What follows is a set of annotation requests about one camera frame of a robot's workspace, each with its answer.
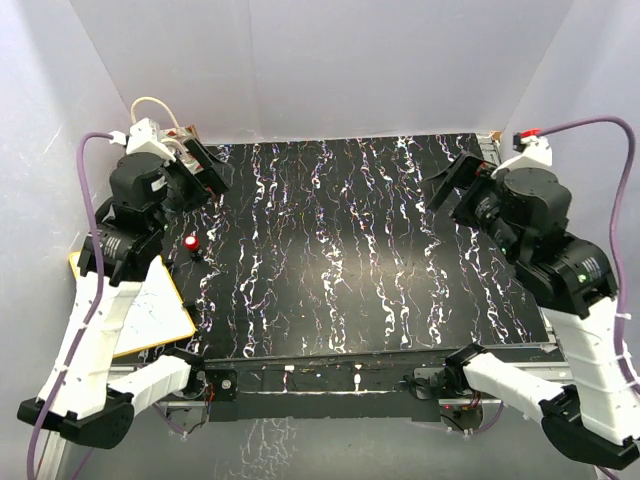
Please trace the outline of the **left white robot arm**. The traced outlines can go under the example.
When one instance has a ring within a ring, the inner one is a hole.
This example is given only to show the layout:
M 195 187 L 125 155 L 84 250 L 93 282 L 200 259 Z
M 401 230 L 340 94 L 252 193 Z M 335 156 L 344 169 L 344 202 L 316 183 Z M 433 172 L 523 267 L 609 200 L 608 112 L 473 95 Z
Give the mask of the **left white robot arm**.
M 20 421 L 77 445 L 112 449 L 135 416 L 157 401 L 176 392 L 186 399 L 204 392 L 203 359 L 179 348 L 125 377 L 108 379 L 126 316 L 160 259 L 169 220 L 233 184 L 233 166 L 197 139 L 187 140 L 186 150 L 200 171 L 151 152 L 128 153 L 117 162 L 110 198 L 88 210 L 90 230 L 58 357 L 38 395 L 20 403 Z

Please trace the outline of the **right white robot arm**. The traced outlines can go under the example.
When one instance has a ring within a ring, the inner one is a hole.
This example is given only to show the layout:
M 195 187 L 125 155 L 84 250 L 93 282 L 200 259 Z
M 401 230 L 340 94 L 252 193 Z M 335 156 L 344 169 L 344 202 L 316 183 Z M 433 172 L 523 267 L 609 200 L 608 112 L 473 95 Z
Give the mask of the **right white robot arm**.
M 614 339 L 622 292 L 604 251 L 567 229 L 570 191 L 541 165 L 498 167 L 470 153 L 422 183 L 429 210 L 462 194 L 452 220 L 485 233 L 513 267 L 561 343 L 572 380 L 525 372 L 472 343 L 419 387 L 429 394 L 491 395 L 536 421 L 565 457 L 623 470 L 639 457 L 639 398 Z

